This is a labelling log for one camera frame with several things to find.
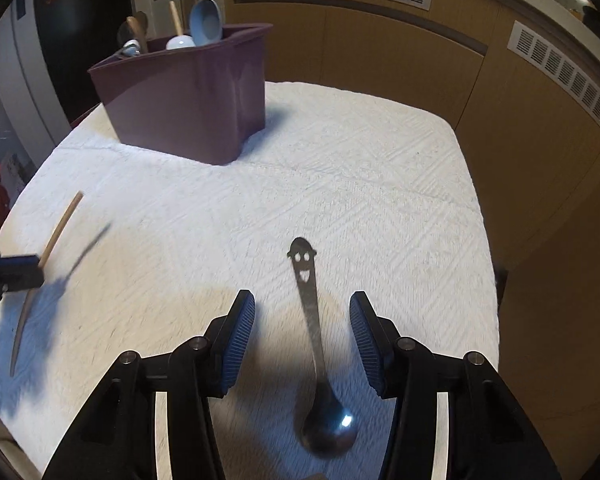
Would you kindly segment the smiley handle metal spoon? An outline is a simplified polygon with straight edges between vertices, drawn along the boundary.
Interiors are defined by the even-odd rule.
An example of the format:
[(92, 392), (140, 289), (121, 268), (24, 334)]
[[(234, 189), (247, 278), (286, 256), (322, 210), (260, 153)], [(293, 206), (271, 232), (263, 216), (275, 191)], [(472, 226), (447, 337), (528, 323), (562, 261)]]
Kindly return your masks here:
[(314, 397), (309, 413), (302, 422), (300, 440), (303, 447), (314, 456), (331, 460), (343, 456), (352, 448), (358, 436), (358, 426), (354, 415), (340, 402), (328, 379), (318, 307), (315, 256), (315, 249), (304, 237), (296, 237), (287, 252), (306, 320), (315, 376)]

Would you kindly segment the brown wooden spoon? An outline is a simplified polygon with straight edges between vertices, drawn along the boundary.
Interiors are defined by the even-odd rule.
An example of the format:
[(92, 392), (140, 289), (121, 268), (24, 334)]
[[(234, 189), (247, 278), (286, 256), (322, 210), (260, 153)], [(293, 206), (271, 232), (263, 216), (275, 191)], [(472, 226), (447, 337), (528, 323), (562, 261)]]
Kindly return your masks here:
[(140, 44), (140, 52), (147, 53), (148, 17), (143, 11), (137, 11), (126, 18), (130, 31), (134, 39)]

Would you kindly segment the white textured table cloth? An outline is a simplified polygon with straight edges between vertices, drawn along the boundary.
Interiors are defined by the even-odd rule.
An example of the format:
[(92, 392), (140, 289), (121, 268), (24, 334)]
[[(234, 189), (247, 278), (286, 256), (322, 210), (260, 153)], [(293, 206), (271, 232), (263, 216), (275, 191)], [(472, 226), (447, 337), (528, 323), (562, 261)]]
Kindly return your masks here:
[[(98, 108), (21, 192), (0, 252), (42, 252), (62, 218), (27, 323), (21, 295), (0, 303), (0, 419), (38, 469), (121, 352), (173, 350), (241, 289), (256, 300), (249, 346), (236, 385), (210, 404), (231, 479), (378, 476), (393, 406), (370, 388), (355, 348), (358, 290), (431, 351), (498, 360), (478, 197), (453, 129), (418, 108), (269, 84), (264, 130), (225, 166), (125, 145)], [(328, 379), (358, 426), (331, 460), (300, 440), (315, 376), (287, 257), (296, 237), (316, 251)]]

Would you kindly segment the purple plastic utensil holder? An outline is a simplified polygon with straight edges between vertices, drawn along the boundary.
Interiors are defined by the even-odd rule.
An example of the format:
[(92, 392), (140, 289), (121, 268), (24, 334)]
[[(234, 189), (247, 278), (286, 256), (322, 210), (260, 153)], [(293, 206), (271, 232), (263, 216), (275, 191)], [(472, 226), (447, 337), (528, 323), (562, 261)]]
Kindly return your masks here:
[(210, 46), (111, 55), (88, 73), (119, 140), (137, 148), (226, 165), (265, 128), (268, 23), (225, 25)]

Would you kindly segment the blue ceramic soup spoon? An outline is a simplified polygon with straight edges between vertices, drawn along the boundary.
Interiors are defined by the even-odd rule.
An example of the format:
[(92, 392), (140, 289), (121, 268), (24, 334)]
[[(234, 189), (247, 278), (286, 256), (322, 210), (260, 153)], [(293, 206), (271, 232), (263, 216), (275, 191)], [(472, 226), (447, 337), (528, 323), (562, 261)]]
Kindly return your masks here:
[(214, 0), (198, 0), (189, 12), (188, 24), (196, 47), (215, 44), (222, 39), (222, 15)]

